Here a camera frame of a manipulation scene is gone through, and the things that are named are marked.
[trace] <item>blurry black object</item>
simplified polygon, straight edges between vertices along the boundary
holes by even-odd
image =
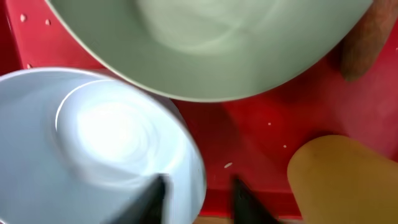
[[[242,180],[234,177],[232,186],[234,224],[279,224]],[[165,179],[160,175],[111,224],[161,224],[166,190]]]
[[[161,224],[166,189],[164,177],[158,176],[111,224]]]
[[[232,219],[234,224],[279,224],[242,180],[233,177]]]

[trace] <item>green bowl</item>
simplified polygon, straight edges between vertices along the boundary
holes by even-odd
[[[233,40],[238,44],[211,53],[176,50],[153,38],[136,0],[47,4],[94,58],[125,80],[170,98],[214,102],[256,95],[296,77],[329,52],[372,3],[268,1],[257,9],[263,16]]]

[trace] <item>yellow cylinder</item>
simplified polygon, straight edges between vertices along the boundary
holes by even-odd
[[[398,223],[398,164],[357,141],[314,139],[287,175],[306,224]]]

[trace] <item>red tray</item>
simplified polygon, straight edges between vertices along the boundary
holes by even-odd
[[[44,0],[0,1],[2,74],[28,64],[102,68]],[[285,170],[303,143],[324,134],[345,134],[398,160],[398,26],[373,68],[354,83],[342,79],[339,55],[337,46],[297,78],[244,100],[174,101],[205,161],[208,191],[202,215],[229,214],[229,178],[237,173],[269,210],[281,218],[300,218]]]

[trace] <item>red surface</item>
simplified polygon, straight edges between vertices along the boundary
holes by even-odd
[[[6,2],[24,67],[102,67],[67,34],[43,0]],[[27,16],[23,23],[21,14]],[[299,217],[285,170],[298,147],[315,136],[345,134],[398,159],[398,26],[362,79],[344,82],[338,56],[337,47],[299,77],[248,99],[175,101],[205,161],[208,191],[202,214],[228,214],[229,177],[239,173],[275,214]],[[224,168],[229,162],[233,165]]]

